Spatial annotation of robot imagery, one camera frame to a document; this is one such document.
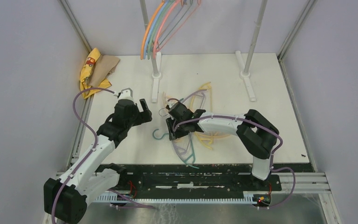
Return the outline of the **purple hanger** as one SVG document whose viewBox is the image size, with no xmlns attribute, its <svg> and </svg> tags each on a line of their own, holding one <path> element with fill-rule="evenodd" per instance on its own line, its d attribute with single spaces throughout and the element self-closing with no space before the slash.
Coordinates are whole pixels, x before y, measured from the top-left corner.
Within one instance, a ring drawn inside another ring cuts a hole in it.
<svg viewBox="0 0 358 224">
<path fill-rule="evenodd" d="M 166 108 L 168 108 L 168 106 L 173 105 L 173 103 L 185 103 L 192 95 L 194 95 L 197 91 L 193 92 L 192 94 L 190 94 L 189 96 L 182 98 L 180 100 L 177 100 L 175 98 L 170 98 L 167 99 L 167 105 Z M 192 134 L 189 133 L 187 136 L 184 136 L 188 138 L 188 143 L 186 148 L 180 147 L 177 145 L 178 141 L 181 139 L 177 139 L 177 140 L 171 140 L 172 146 L 175 150 L 175 153 L 177 154 L 177 156 L 184 161 L 184 163 L 186 163 L 190 158 L 193 158 L 193 160 L 195 161 L 195 152 L 194 152 L 194 146 L 193 146 L 193 140 L 192 140 Z"/>
</svg>

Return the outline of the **yellow hanger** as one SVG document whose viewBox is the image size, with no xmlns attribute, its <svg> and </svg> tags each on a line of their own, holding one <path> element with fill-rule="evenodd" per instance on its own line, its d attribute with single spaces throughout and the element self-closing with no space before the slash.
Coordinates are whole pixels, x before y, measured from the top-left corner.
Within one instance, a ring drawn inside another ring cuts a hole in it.
<svg viewBox="0 0 358 224">
<path fill-rule="evenodd" d="M 213 111 L 213 88 L 211 82 L 202 84 L 197 92 L 190 97 L 190 109 L 205 109 Z M 196 133 L 198 141 L 209 150 L 213 150 L 213 143 L 216 140 L 227 138 L 228 134 L 220 132 Z"/>
</svg>

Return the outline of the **orange hanger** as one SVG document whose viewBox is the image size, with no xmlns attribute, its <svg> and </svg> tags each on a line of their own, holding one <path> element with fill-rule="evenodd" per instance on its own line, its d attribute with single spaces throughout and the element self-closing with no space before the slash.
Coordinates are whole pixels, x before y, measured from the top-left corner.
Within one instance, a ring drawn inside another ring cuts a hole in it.
<svg viewBox="0 0 358 224">
<path fill-rule="evenodd" d="M 158 5 L 155 12 L 152 14 L 152 17 L 150 18 L 149 22 L 147 23 L 145 34 L 144 34 L 142 44 L 141 44 L 141 54 L 140 54 L 141 60 L 144 60 L 146 58 L 148 42 L 150 39 L 149 34 L 150 34 L 151 27 L 152 27 L 152 23 L 154 22 L 157 14 L 160 12 L 161 8 L 164 7 L 167 3 L 169 3 L 169 0 L 161 1 L 161 3 Z"/>
</svg>

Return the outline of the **light blue hanger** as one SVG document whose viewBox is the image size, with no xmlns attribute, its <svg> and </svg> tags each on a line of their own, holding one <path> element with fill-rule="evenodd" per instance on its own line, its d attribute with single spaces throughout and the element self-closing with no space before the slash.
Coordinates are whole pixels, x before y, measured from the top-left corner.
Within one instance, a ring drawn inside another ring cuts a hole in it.
<svg viewBox="0 0 358 224">
<path fill-rule="evenodd" d="M 155 58 L 153 53 L 154 43 L 161 27 L 163 18 L 170 13 L 178 5 L 182 3 L 181 0 L 162 0 L 157 9 L 153 13 L 147 27 L 141 44 L 140 59 Z"/>
</svg>

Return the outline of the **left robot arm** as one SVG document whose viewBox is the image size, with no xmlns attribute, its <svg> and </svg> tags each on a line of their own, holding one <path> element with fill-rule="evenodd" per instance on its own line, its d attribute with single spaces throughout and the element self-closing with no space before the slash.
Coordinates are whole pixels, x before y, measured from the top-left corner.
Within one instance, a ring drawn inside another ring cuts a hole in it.
<svg viewBox="0 0 358 224">
<path fill-rule="evenodd" d="M 72 167 L 58 179 L 49 178 L 43 186 L 44 211 L 52 222 L 58 218 L 68 224 L 77 224 L 87 207 L 110 188 L 124 189 L 128 177 L 112 168 L 96 175 L 98 167 L 127 137 L 129 130 L 152 120 L 145 99 L 140 99 L 143 111 L 131 99 L 120 99 L 114 112 L 96 132 L 96 141 Z"/>
</svg>

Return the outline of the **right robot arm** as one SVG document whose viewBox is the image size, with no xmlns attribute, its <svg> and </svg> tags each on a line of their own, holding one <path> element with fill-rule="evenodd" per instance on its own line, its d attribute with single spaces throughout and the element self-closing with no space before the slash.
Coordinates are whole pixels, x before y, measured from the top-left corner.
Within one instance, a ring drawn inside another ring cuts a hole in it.
<svg viewBox="0 0 358 224">
<path fill-rule="evenodd" d="M 255 190 L 269 185 L 273 154 L 283 144 L 278 129 L 260 112 L 248 110 L 243 115 L 214 114 L 204 109 L 191 111 L 183 103 L 166 106 L 169 138 L 176 140 L 190 133 L 223 133 L 237 136 L 253 156 L 250 183 Z"/>
</svg>

